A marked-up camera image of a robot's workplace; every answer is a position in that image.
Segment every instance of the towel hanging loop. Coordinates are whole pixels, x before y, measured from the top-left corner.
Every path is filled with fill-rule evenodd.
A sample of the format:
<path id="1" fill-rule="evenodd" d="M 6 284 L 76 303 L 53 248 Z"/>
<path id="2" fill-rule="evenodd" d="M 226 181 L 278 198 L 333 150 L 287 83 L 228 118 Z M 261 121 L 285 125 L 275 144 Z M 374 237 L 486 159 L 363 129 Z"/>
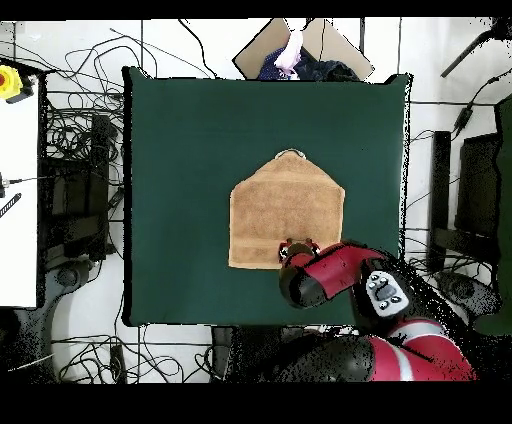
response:
<path id="1" fill-rule="evenodd" d="M 283 150 L 282 152 L 279 152 L 275 159 L 277 159 L 278 157 L 281 157 L 282 155 L 284 155 L 286 152 L 295 152 L 297 153 L 302 159 L 306 159 L 306 155 L 304 153 L 302 153 L 300 150 L 297 150 L 297 149 L 286 149 L 286 150 Z"/>

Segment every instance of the red robot arm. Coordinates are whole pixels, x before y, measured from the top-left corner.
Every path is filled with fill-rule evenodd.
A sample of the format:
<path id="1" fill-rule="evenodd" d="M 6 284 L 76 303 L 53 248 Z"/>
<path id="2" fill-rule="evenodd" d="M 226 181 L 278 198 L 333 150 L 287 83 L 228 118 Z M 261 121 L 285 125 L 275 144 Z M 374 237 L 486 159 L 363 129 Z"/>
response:
<path id="1" fill-rule="evenodd" d="M 312 243 L 298 246 L 289 242 L 286 248 L 286 255 L 281 254 L 283 267 L 279 283 L 283 296 L 292 306 L 316 307 L 344 290 L 357 287 L 367 297 L 364 302 L 372 305 L 375 316 L 388 328 L 381 334 L 383 337 L 340 337 L 317 346 L 310 358 L 315 358 L 315 361 L 323 358 L 323 369 L 329 378 L 325 380 L 324 374 L 315 376 L 306 372 L 306 380 L 476 378 L 471 365 L 446 336 L 444 328 L 428 314 L 418 316 L 418 308 L 413 307 L 413 293 L 407 289 L 401 276 L 386 266 L 387 255 L 354 243 L 337 243 L 320 252 Z M 360 360 L 354 362 L 354 356 Z M 293 367 L 300 365 L 303 370 L 319 369 L 318 366 L 308 366 L 307 361 L 307 357 L 303 357 Z M 284 372 L 284 380 L 290 381 L 289 376 L 300 375 L 297 371 Z"/>

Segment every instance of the gray button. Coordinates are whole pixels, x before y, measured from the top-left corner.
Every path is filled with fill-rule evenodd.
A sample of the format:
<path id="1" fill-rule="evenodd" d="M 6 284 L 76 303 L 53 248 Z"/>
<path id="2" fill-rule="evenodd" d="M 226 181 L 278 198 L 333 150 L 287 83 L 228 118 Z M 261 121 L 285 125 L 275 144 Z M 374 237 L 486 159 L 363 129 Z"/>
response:
<path id="1" fill-rule="evenodd" d="M 393 286 L 390 286 L 389 284 L 385 284 L 383 286 L 380 286 L 377 289 L 377 291 L 375 292 L 375 298 L 377 300 L 384 300 L 384 299 L 390 298 L 395 293 L 396 293 L 396 289 Z"/>

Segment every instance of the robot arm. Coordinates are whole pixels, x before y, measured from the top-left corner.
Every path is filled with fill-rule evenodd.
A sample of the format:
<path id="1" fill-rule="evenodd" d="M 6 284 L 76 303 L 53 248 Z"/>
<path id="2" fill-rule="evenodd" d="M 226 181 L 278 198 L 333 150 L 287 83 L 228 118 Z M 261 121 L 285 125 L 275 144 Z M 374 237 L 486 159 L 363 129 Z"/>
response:
<path id="1" fill-rule="evenodd" d="M 338 243 L 321 252 L 315 251 L 311 242 L 288 244 L 286 251 L 283 252 L 283 247 L 280 249 L 284 254 L 281 254 L 283 267 L 279 285 L 285 299 L 293 307 L 310 308 L 351 289 L 359 312 L 371 322 L 372 335 L 315 336 L 308 352 L 295 356 L 281 367 L 275 379 L 475 378 L 468 361 L 434 319 L 428 305 L 417 299 L 410 276 L 403 275 L 395 266 L 396 259 L 354 243 Z"/>

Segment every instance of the emergency stop button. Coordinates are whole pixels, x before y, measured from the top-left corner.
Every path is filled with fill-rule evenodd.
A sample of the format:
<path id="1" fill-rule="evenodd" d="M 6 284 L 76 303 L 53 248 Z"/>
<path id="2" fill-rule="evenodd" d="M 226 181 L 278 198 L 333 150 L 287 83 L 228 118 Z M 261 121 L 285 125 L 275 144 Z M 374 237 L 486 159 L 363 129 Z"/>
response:
<path id="1" fill-rule="evenodd" d="M 23 83 L 18 71 L 10 66 L 0 65 L 0 99 L 9 100 L 21 93 Z"/>

